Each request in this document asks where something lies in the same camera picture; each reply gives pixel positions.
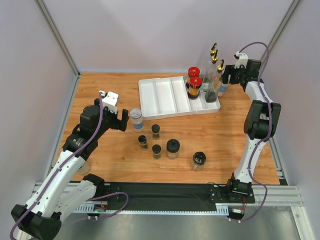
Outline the tall jar white beads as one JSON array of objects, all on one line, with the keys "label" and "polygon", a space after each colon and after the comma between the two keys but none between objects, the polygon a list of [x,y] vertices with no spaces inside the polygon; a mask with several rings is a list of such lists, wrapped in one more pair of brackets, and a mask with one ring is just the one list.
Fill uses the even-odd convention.
[{"label": "tall jar white beads", "polygon": [[144,130],[143,113],[139,108],[134,108],[130,111],[130,118],[133,126],[133,130],[140,133]]}]

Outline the white-contents jar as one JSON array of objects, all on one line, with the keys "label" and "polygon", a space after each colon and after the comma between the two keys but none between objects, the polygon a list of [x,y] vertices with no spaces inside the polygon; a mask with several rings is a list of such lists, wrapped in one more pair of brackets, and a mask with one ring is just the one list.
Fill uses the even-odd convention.
[{"label": "white-contents jar", "polygon": [[223,83],[222,77],[219,79],[218,85],[217,85],[217,96],[222,97],[226,90],[228,89],[229,84],[228,83]]}]

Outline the tall bottle dark contents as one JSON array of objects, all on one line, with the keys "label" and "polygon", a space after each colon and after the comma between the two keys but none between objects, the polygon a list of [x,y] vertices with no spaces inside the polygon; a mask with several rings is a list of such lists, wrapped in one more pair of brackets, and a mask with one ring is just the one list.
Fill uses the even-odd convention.
[{"label": "tall bottle dark contents", "polygon": [[207,90],[214,73],[215,64],[218,61],[218,49],[215,42],[211,48],[206,47],[200,56],[200,77],[202,78],[202,89]]}]

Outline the clear oil bottle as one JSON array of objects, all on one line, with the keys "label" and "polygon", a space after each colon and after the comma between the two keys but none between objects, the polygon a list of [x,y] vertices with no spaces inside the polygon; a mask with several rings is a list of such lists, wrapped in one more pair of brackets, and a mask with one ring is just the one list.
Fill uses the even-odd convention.
[{"label": "clear oil bottle", "polygon": [[209,56],[205,59],[203,71],[202,71],[202,85],[201,88],[204,92],[207,91],[209,84],[216,72],[216,63],[219,59],[219,50],[210,50]]}]

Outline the oil bottle with dark sauce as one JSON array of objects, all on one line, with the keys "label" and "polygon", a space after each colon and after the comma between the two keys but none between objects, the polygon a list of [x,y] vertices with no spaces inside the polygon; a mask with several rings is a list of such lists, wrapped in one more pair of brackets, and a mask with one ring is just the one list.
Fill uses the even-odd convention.
[{"label": "oil bottle with dark sauce", "polygon": [[214,103],[217,99],[217,86],[219,84],[219,80],[221,77],[222,72],[225,68],[225,61],[222,59],[219,64],[216,64],[216,70],[215,74],[213,75],[213,78],[208,86],[207,91],[205,92],[205,101],[207,103]]}]

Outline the red-lid sauce jar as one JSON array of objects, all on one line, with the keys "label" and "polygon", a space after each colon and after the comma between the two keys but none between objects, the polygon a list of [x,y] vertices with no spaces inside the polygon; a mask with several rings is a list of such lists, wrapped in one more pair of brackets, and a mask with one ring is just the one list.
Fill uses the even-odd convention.
[{"label": "red-lid sauce jar", "polygon": [[189,88],[188,88],[188,98],[196,99],[199,96],[200,88],[202,86],[203,80],[199,76],[191,77],[189,80]]},{"label": "red-lid sauce jar", "polygon": [[198,77],[200,75],[200,69],[196,66],[191,66],[187,72],[186,88],[190,86],[190,79],[193,77]]}]

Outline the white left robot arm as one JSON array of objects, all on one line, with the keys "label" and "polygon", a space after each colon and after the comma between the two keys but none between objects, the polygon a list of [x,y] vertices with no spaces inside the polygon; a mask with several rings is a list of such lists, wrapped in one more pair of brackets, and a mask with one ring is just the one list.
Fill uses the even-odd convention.
[{"label": "white left robot arm", "polygon": [[24,205],[13,207],[11,216],[15,224],[10,239],[15,238],[14,230],[19,228],[33,239],[52,240],[63,221],[83,202],[104,200],[118,194],[108,193],[104,179],[88,174],[75,189],[62,196],[74,174],[86,165],[99,138],[109,129],[126,130],[128,110],[123,109],[122,118],[118,119],[118,100],[118,97],[100,96],[93,105],[83,109],[79,124],[66,139],[58,161],[41,187]]}]

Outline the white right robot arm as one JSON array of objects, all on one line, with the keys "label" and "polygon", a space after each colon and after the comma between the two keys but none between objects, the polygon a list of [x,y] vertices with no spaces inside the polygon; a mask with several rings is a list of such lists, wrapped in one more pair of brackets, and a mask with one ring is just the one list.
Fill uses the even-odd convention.
[{"label": "white right robot arm", "polygon": [[222,75],[223,83],[240,84],[251,100],[243,126],[246,134],[244,151],[225,190],[227,200],[232,203],[250,195],[259,156],[267,141],[274,136],[280,118],[282,107],[268,96],[259,77],[260,67],[259,60],[237,57],[237,62],[227,65]]}]

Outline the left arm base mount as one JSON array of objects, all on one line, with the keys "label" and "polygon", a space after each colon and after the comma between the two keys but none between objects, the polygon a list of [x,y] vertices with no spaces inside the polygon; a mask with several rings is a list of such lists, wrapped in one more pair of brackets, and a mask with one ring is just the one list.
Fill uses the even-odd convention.
[{"label": "left arm base mount", "polygon": [[124,210],[129,202],[129,195],[123,190],[122,182],[99,185],[94,196],[89,198],[90,202],[97,203],[86,213],[88,218],[110,218]]}]

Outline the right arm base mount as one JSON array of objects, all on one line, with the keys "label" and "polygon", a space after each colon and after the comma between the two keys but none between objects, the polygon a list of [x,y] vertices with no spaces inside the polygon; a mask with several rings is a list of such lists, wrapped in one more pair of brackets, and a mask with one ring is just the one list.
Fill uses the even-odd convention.
[{"label": "right arm base mount", "polygon": [[244,183],[229,179],[224,186],[209,184],[208,192],[212,203],[253,204],[256,202],[251,182]]}]

